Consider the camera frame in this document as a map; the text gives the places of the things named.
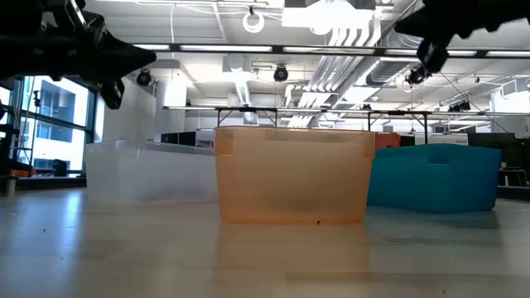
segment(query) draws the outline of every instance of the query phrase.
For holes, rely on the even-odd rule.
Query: floor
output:
[[[530,204],[369,209],[350,226],[219,223],[213,203],[0,199],[0,296],[528,297]]]

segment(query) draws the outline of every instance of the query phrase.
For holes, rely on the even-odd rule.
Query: blue plastic bin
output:
[[[501,151],[433,144],[376,151],[368,205],[430,213],[491,210]]]

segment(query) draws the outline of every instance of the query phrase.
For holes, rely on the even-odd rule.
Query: white box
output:
[[[89,199],[110,202],[217,199],[213,150],[112,141],[84,150]]]

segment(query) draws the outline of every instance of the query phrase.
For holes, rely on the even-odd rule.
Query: red object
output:
[[[397,133],[376,133],[375,149],[384,149],[389,147],[400,147],[401,138]]]

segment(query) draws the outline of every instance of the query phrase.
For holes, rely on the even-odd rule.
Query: gray floor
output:
[[[211,203],[0,200],[0,297],[528,297],[530,204],[370,209],[355,226],[219,223]]]

